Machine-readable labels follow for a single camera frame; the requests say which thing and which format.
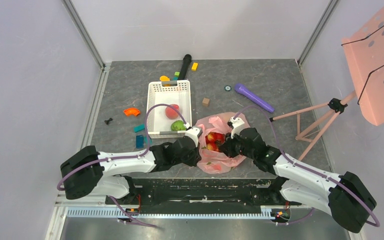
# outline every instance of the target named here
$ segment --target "blue block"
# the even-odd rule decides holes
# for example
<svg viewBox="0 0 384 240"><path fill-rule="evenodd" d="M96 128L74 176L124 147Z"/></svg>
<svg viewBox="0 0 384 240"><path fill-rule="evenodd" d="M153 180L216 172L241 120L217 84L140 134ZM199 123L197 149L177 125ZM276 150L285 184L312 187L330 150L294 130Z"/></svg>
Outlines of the blue block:
<svg viewBox="0 0 384 240"><path fill-rule="evenodd" d="M144 129L145 129L145 125L141 124L139 126L135 126L133 130L134 130L135 133L137 133L137 132L140 132L140 131L142 131Z"/></svg>
<svg viewBox="0 0 384 240"><path fill-rule="evenodd" d="M136 148L137 149L143 149L144 148L144 136L143 135L137 135L136 136Z"/></svg>

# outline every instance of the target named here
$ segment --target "black clamp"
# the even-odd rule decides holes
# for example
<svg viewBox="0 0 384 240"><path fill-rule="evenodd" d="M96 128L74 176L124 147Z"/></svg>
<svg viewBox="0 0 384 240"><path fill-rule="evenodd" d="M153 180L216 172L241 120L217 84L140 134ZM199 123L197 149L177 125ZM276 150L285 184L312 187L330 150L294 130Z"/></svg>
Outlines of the black clamp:
<svg viewBox="0 0 384 240"><path fill-rule="evenodd" d="M340 112L339 114L343 113L345 108L348 107L348 104L342 105L341 100L337 98L332 98L327 105L330 109L335 110L335 113Z"/></svg>

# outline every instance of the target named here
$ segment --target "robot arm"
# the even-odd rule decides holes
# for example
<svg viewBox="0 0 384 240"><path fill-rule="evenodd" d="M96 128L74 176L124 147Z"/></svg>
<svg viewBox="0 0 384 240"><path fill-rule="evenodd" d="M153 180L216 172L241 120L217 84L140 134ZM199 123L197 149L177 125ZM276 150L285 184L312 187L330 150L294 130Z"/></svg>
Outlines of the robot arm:
<svg viewBox="0 0 384 240"><path fill-rule="evenodd" d="M262 171L278 176L283 184L276 189L282 200L298 202L331 215L343 228L358 233L369 213L342 187L346 186L372 211L376 201L355 174L344 175L320 170L300 162L266 143L255 128L245 128L237 117L227 123L232 132L219 149L228 157L243 155L253 160Z"/></svg>
<svg viewBox="0 0 384 240"><path fill-rule="evenodd" d="M120 199L135 189L132 178L122 174L167 171L181 163L196 166L201 160L198 154L201 134L202 129L194 126L174 143L167 142L137 152L98 152L95 146L86 146L61 164L62 177L84 164L97 163L79 170L64 181L65 196L69 200L89 194Z"/></svg>

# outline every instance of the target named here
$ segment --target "orange curved block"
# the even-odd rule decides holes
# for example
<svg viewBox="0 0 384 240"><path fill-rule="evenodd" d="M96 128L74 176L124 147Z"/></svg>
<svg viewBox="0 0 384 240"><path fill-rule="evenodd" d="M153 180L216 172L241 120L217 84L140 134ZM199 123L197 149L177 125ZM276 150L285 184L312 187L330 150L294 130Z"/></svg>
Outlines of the orange curved block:
<svg viewBox="0 0 384 240"><path fill-rule="evenodd" d="M134 115L135 117L137 117L139 114L141 114L141 111L139 111L139 109L134 107L127 108L123 112L124 114L126 114L127 117L131 115Z"/></svg>

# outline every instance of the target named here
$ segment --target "wooden cube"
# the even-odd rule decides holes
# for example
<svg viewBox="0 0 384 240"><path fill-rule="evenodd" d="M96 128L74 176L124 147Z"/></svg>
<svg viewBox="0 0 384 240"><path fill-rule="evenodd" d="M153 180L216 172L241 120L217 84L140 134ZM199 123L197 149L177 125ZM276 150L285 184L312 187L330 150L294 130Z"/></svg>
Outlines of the wooden cube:
<svg viewBox="0 0 384 240"><path fill-rule="evenodd" d="M204 99L202 100L202 105L204 107L208 107L208 105L210 105L210 99L204 97Z"/></svg>

